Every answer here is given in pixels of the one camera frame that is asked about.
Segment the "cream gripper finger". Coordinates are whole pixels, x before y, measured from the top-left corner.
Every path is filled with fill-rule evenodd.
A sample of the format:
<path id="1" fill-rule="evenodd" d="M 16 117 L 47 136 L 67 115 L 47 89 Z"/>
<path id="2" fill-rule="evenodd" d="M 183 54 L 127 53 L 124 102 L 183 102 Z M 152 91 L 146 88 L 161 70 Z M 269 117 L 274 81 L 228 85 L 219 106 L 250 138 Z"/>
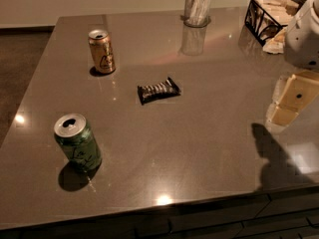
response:
<path id="1" fill-rule="evenodd" d="M 318 73 L 296 73 L 288 78 L 278 104 L 282 109 L 301 112 L 319 96 Z"/>
<path id="2" fill-rule="evenodd" d="M 291 124 L 297 117 L 297 112 L 282 109 L 281 107 L 275 107 L 270 113 L 269 119 L 274 124 L 287 126 Z"/>

